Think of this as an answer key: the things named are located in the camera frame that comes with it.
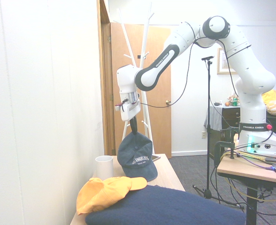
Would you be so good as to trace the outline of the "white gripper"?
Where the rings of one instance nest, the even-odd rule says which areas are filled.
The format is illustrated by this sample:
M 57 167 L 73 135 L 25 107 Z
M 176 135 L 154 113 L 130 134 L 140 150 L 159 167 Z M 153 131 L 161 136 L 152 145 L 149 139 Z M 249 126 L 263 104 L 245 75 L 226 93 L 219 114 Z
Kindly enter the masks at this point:
M 131 131 L 133 132 L 134 135 L 136 135 L 138 131 L 136 115 L 140 112 L 140 110 L 141 110 L 141 104 L 139 100 L 133 104 L 129 102 L 125 102 L 121 106 L 122 121 L 130 120 Z

